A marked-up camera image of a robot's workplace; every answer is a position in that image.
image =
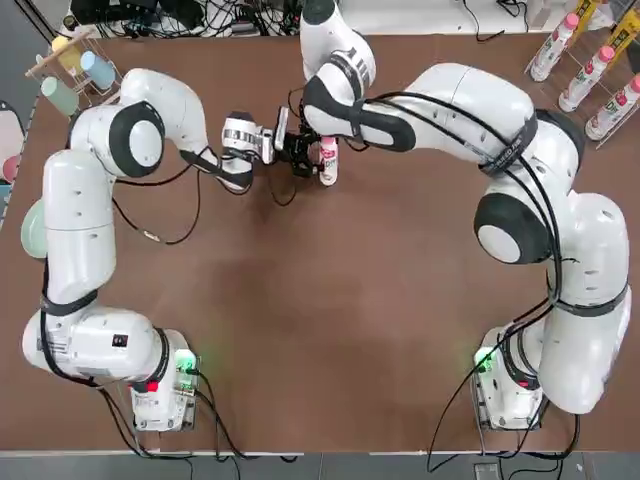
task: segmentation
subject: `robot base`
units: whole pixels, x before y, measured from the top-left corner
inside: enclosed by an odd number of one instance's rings
[[[187,341],[175,330],[164,330],[169,340],[169,364],[155,392],[138,393],[131,389],[131,404],[136,429],[152,432],[192,430],[196,401],[197,377],[181,372],[181,368],[196,368],[195,355]]]
[[[495,346],[505,329],[487,333],[474,357],[478,364]],[[474,408],[485,430],[535,430],[540,426],[542,389],[527,390],[508,375],[502,352],[496,350],[472,377]]]

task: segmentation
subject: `brown table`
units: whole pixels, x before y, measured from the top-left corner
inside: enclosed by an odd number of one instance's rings
[[[538,106],[551,107],[553,98],[522,74],[541,42],[535,35],[485,45],[463,36],[377,37],[373,93],[452,61],[500,75]],[[123,71],[151,68],[195,89],[216,150],[229,112],[250,111],[271,125],[287,92],[303,83],[297,39],[105,46]],[[410,48],[420,55],[412,57]],[[573,73],[575,66],[567,69]],[[576,184],[611,196],[625,212],[632,282],[640,275],[639,121],[636,116],[599,152],[590,149]],[[124,448],[99,395],[29,366],[20,349],[38,305],[42,265],[22,251],[19,228],[40,196],[42,166],[63,148],[66,133],[60,115],[39,101],[0,235],[7,272],[0,290],[0,450]],[[426,450],[484,333],[545,293],[541,267],[504,266],[478,246],[472,221],[487,179],[475,167],[435,151],[358,155],[342,148],[340,155],[337,186],[301,185],[286,209],[272,202],[264,174],[241,198],[203,178],[202,218],[177,247],[149,242],[116,219],[118,268],[101,302],[186,334],[244,450]],[[181,166],[169,147],[156,178]],[[192,219],[194,176],[157,189],[119,187],[115,194],[137,222],[177,236]],[[639,346],[634,319],[605,397],[583,419],[580,449],[640,450]],[[551,408],[527,448],[562,450],[571,432],[572,418]],[[201,415],[195,432],[148,442],[163,450],[211,450],[211,422]],[[489,448],[515,443],[515,434],[488,436]],[[479,449],[467,388],[436,449]]]

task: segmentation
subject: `white bottle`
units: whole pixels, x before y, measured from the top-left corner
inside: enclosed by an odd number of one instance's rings
[[[640,98],[640,73],[598,110],[584,127],[591,140],[602,140],[604,136],[633,108]]]
[[[573,112],[580,102],[589,94],[593,86],[600,80],[607,69],[607,64],[616,52],[610,46],[601,47],[591,60],[584,65],[569,83],[567,89],[560,94],[558,105],[565,112]]]
[[[531,62],[529,75],[533,80],[543,82],[547,79],[551,69],[560,60],[560,55],[562,55],[579,22],[580,17],[578,15],[569,13],[549,35],[540,50],[538,50],[533,62]]]
[[[338,181],[338,141],[334,137],[322,137],[320,141],[320,183],[330,187]]]

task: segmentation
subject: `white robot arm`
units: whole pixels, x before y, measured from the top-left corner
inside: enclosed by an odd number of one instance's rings
[[[250,188],[253,159],[234,156],[228,141],[222,160],[215,156],[202,105],[189,87],[161,73],[130,71],[120,104],[83,111],[70,128],[69,149],[45,164],[43,299],[22,339],[25,357],[37,367],[85,383],[93,377],[128,382],[136,426],[152,431],[190,422],[195,378],[188,371],[196,358],[179,332],[102,307],[96,298],[116,266],[113,185],[118,177],[155,171],[165,137],[229,190]]]
[[[485,392],[498,386],[486,401],[490,426],[530,428],[543,393],[568,412],[590,412],[624,337],[631,289],[622,212],[606,197],[572,190],[581,132],[562,115],[536,110],[516,86],[457,64],[435,65],[404,92],[366,100],[373,54],[334,1],[308,0],[301,25],[304,115],[318,134],[396,152],[437,149],[479,165],[491,178],[474,221],[481,246],[508,264],[549,260],[550,292],[557,273],[562,279],[560,298],[550,294],[551,313],[505,342],[480,375]],[[551,207],[555,219],[540,205]],[[559,272],[551,261],[552,220]],[[489,332],[480,351],[511,328]]]

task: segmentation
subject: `green bowl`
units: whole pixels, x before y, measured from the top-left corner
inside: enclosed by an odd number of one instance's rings
[[[44,205],[42,199],[34,203],[22,221],[20,229],[22,248],[33,258],[47,256],[47,236],[44,230]]]

